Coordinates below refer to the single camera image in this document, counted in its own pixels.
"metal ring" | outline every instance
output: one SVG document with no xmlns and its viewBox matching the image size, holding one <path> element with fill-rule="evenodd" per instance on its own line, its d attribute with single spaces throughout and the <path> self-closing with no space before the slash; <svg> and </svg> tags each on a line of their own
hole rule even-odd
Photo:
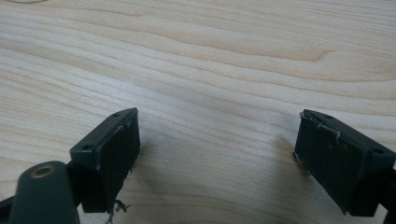
<svg viewBox="0 0 396 224">
<path fill-rule="evenodd" d="M 53 165 L 43 165 L 43 166 L 40 166 L 40 167 L 38 167 L 37 169 L 35 169 L 35 170 L 30 174 L 30 176 L 31 176 L 32 178 L 37 179 L 37 178 L 41 178 L 41 177 L 50 175 L 50 174 L 52 174 L 53 172 L 55 172 L 55 170 L 56 170 L 56 169 L 55 169 L 55 166 L 53 166 Z"/>
</svg>

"light wood surface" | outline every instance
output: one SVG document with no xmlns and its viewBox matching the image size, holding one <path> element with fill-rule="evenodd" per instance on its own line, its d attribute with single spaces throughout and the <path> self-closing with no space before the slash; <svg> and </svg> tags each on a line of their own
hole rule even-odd
<svg viewBox="0 0 396 224">
<path fill-rule="evenodd" d="M 137 107 L 115 223 L 382 223 L 291 152 L 305 108 L 395 149 L 395 60 L 395 1 L 0 0 L 0 199 Z"/>
</svg>

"screw hole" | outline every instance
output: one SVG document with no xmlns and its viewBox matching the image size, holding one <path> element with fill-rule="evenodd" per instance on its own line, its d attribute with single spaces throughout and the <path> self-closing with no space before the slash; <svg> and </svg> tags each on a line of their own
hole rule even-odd
<svg viewBox="0 0 396 224">
<path fill-rule="evenodd" d="M 35 169 L 31 173 L 31 177 L 32 178 L 41 178 L 46 175 L 52 174 L 54 171 L 55 171 L 55 167 L 53 165 L 44 165 L 44 166 L 41 166 L 41 167 Z"/>
<path fill-rule="evenodd" d="M 85 145 L 84 147 L 82 147 L 82 149 L 88 150 L 88 149 L 90 149 L 90 148 L 92 148 L 92 147 L 93 147 L 93 145 Z"/>
<path fill-rule="evenodd" d="M 379 148 L 374 148 L 374 149 L 372 149 L 372 151 L 373 151 L 374 153 L 377 153 L 377 154 L 384 154 L 384 150 L 379 149 Z"/>
</svg>

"black bracket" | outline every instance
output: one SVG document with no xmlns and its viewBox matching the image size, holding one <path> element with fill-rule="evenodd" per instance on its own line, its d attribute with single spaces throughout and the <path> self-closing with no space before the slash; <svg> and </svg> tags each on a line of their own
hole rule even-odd
<svg viewBox="0 0 396 224">
<path fill-rule="evenodd" d="M 378 204 L 396 223 L 396 153 L 329 115 L 301 113 L 294 157 L 326 189 L 341 210 L 373 217 Z"/>
<path fill-rule="evenodd" d="M 48 161 L 26 170 L 16 195 L 0 202 L 0 223 L 79 223 L 80 203 L 86 213 L 112 214 L 139 152 L 137 109 L 109 116 L 70 149 L 67 165 Z"/>
</svg>

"wooden table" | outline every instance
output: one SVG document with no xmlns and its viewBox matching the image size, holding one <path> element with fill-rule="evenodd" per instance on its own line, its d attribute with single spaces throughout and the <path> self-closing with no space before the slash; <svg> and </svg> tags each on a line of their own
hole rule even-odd
<svg viewBox="0 0 396 224">
<path fill-rule="evenodd" d="M 303 109 L 396 148 L 396 2 L 0 0 L 0 199 L 113 112 L 142 152 L 115 223 L 382 223 L 292 158 Z M 104 223 L 107 215 L 84 215 Z"/>
</svg>

